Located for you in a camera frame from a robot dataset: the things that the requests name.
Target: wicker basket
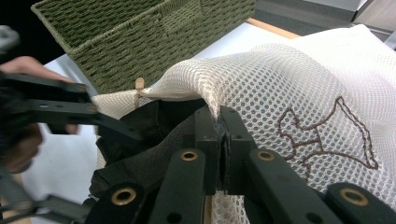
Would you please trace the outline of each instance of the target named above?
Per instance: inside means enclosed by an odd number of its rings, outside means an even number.
[[[254,0],[45,0],[32,6],[100,93],[150,85],[254,13]]]

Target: white table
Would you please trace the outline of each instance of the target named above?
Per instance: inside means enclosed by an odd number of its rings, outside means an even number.
[[[279,42],[286,39],[262,28],[244,23],[215,42],[195,58],[216,57],[244,52],[255,46]],[[63,55],[46,66],[76,82],[88,85],[90,95],[97,94],[78,67]],[[49,134],[47,127],[41,125],[45,138],[40,153],[32,166],[22,174],[23,185],[37,200],[48,194],[61,196],[76,203],[87,199],[92,173],[96,169],[96,136],[92,126],[80,127],[78,135]],[[44,219],[32,218],[33,223],[52,223]]]

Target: mesh laundry bag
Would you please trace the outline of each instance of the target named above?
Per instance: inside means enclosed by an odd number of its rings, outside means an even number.
[[[282,155],[309,187],[324,192],[332,183],[353,183],[395,210],[395,75],[395,52],[360,25],[187,60],[142,95],[202,97],[214,118],[221,105],[231,107],[256,144]],[[93,100],[120,118],[134,109],[135,94]],[[213,196],[211,222],[248,223],[242,197]]]

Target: finger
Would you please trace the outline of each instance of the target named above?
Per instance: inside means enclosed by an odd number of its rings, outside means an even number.
[[[1,64],[0,70],[5,73],[21,73],[33,77],[56,79],[69,83],[74,82],[68,77],[63,77],[55,72],[50,71],[35,58],[27,56],[19,57],[7,63]]]
[[[9,150],[4,156],[3,165],[10,172],[18,172],[38,153],[39,141],[36,138],[29,138]]]
[[[7,150],[2,163],[10,172],[18,172],[38,153],[42,135],[37,124],[30,125],[23,134],[24,137],[16,146]]]

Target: brown embroidered design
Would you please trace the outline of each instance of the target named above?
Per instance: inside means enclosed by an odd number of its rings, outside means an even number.
[[[354,127],[359,130],[359,135],[361,136],[362,141],[361,150],[363,153],[363,158],[359,158],[355,155],[349,155],[347,154],[347,152],[344,151],[339,152],[329,150],[329,146],[324,146],[324,144],[326,143],[323,143],[321,132],[319,129],[324,124],[326,124],[337,111],[342,112],[347,120],[350,120],[353,123]],[[366,168],[378,169],[378,162],[375,160],[370,132],[367,130],[366,126],[362,122],[360,122],[359,119],[351,112],[350,108],[346,105],[343,97],[338,97],[335,100],[329,116],[327,116],[320,122],[308,127],[302,126],[301,120],[295,114],[294,110],[289,107],[277,121],[277,128],[280,136],[288,137],[291,142],[292,152],[291,155],[284,157],[285,160],[294,159],[297,155],[299,147],[308,147],[310,145],[315,145],[316,148],[318,148],[318,150],[313,150],[309,152],[308,155],[304,155],[303,159],[299,162],[308,169],[308,176],[311,173],[311,167],[309,164],[306,164],[306,162],[310,158],[317,155],[338,155],[356,161]]]

